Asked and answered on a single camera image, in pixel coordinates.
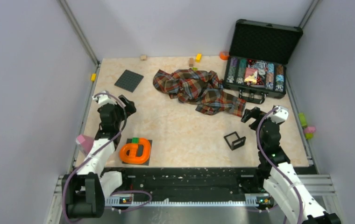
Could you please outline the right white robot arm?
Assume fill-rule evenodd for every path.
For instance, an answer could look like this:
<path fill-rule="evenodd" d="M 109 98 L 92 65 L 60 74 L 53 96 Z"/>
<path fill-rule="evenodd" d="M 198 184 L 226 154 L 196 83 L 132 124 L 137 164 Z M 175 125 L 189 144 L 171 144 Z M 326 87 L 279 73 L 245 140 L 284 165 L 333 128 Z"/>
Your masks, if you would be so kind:
<path fill-rule="evenodd" d="M 280 126 L 289 117 L 287 108 L 275 105 L 269 112 L 260 108 L 246 109 L 241 121 L 256 132 L 260 165 L 253 180 L 254 188 L 267 192 L 284 213 L 284 223 L 340 224 L 335 213 L 329 213 L 310 194 L 280 145 Z"/>

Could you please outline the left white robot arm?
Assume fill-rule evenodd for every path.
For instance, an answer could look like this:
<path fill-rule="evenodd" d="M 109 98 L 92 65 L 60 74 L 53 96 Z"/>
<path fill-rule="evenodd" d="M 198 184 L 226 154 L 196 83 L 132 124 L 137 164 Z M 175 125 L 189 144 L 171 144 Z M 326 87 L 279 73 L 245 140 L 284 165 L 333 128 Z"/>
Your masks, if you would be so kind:
<path fill-rule="evenodd" d="M 127 118 L 136 112 L 135 104 L 123 95 L 115 97 L 107 91 L 95 94 L 93 100 L 99 105 L 101 122 L 92 148 L 85 160 L 62 178 L 62 212 L 71 224 L 83 218 L 101 217 L 110 195 L 129 188 L 129 180 L 121 172 L 103 170 L 120 142 Z"/>

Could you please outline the plaid flannel shirt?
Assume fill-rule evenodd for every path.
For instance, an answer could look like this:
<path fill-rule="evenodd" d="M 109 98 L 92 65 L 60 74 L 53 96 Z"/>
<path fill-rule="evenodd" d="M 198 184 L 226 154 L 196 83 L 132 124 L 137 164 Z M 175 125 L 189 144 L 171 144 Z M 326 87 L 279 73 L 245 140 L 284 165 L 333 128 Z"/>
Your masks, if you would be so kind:
<path fill-rule="evenodd" d="M 212 70 L 180 69 L 173 73 L 159 70 L 153 86 L 180 103 L 196 105 L 196 111 L 205 115 L 228 112 L 242 117 L 244 114 L 246 101 L 225 92 L 223 80 Z"/>

